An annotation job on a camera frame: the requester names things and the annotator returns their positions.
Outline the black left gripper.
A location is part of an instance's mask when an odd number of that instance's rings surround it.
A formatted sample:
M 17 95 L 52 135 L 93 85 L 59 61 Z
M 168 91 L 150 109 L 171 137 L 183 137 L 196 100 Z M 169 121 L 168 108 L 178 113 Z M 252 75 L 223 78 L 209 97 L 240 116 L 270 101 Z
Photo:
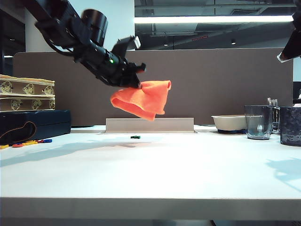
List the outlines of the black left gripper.
M 142 73 L 146 70 L 146 64 L 134 66 L 132 70 L 132 63 L 129 63 L 125 58 L 112 58 L 107 60 L 109 67 L 109 74 L 107 75 L 107 85 L 122 88 L 141 89 L 142 84 L 135 73 Z

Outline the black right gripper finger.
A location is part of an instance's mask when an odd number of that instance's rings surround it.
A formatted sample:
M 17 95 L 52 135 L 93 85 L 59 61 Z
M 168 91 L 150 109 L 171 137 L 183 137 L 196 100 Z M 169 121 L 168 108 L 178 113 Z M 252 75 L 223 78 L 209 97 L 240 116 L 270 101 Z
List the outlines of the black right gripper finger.
M 277 59 L 281 63 L 301 56 L 301 22 L 293 21 L 293 25 L 295 26 L 295 29 L 293 30 L 289 41 L 282 52 L 277 56 Z

